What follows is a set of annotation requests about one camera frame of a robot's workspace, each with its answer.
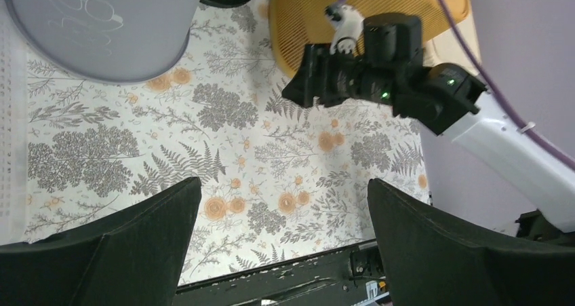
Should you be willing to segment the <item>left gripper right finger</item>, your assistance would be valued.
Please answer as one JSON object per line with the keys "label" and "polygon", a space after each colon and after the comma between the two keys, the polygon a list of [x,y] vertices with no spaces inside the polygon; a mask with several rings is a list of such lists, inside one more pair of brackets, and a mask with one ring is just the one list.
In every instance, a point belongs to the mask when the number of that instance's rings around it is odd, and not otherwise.
{"label": "left gripper right finger", "polygon": [[425,204],[379,178],[368,208],[394,305],[573,305],[574,234],[539,211],[506,235]]}

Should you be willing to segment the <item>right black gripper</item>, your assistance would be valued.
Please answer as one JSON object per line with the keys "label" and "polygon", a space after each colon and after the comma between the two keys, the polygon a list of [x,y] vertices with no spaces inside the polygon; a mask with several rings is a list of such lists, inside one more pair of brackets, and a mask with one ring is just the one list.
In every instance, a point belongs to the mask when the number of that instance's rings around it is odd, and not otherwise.
{"label": "right black gripper", "polygon": [[418,16],[369,16],[352,35],[335,33],[328,43],[307,44],[296,74],[282,97],[304,109],[334,107],[347,99],[391,105],[403,90],[417,86],[430,71],[423,65],[422,22]]}

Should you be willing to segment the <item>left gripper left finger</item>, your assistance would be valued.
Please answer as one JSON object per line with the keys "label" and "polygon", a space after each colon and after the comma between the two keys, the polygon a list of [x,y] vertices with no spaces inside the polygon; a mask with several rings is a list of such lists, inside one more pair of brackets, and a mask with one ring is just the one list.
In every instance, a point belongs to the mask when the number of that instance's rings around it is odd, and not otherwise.
{"label": "left gripper left finger", "polygon": [[1,247],[2,305],[171,305],[201,201],[187,178],[129,208]]}

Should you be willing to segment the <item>yellow plastic waste basket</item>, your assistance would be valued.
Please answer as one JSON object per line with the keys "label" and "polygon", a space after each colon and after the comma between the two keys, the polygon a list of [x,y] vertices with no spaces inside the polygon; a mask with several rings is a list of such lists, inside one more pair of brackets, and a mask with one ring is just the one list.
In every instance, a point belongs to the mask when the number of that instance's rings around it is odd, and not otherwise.
{"label": "yellow plastic waste basket", "polygon": [[[328,5],[337,0],[270,0],[269,28],[275,61],[293,77],[301,62],[304,46],[330,43],[335,30],[325,16]],[[368,17],[386,12],[418,16],[422,21],[422,40],[427,42],[450,28],[437,0],[346,0]]]}

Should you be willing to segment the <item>grey bucket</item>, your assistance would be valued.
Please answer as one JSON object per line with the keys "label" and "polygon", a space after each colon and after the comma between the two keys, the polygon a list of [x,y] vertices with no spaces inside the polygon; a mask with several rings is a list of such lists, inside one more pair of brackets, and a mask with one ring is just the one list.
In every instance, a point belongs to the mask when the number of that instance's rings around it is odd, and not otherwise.
{"label": "grey bucket", "polygon": [[4,0],[43,58],[76,76],[130,84],[172,69],[200,0]]}

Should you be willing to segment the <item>white perforated basket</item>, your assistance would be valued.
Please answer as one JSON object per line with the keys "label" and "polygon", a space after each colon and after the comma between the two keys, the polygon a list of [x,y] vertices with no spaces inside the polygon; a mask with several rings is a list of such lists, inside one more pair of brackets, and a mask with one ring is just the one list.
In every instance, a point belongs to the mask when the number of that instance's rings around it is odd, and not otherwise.
{"label": "white perforated basket", "polygon": [[26,221],[26,45],[1,10],[1,244],[19,241]]}

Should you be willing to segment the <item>cream large container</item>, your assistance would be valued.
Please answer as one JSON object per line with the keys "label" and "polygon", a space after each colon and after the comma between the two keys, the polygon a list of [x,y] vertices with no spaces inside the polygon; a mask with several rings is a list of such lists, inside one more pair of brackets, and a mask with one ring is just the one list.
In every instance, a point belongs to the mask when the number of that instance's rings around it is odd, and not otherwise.
{"label": "cream large container", "polygon": [[[470,12],[462,22],[457,24],[457,27],[477,61],[481,62],[473,13]],[[426,42],[424,46],[424,66],[435,66],[444,62],[460,65],[472,75],[479,74],[479,71],[469,60],[451,30],[434,37],[432,40]]]}

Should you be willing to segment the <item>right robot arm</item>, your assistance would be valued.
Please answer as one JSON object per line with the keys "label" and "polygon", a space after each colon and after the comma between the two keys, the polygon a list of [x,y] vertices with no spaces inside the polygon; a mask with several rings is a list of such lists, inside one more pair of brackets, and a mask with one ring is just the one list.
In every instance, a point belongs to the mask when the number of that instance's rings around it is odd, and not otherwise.
{"label": "right robot arm", "polygon": [[303,108],[348,99],[390,106],[394,116],[466,148],[536,206],[519,217],[518,237],[574,245],[573,169],[515,124],[483,79],[450,62],[425,66],[418,17],[339,12],[335,23],[331,43],[304,47],[284,98]]}

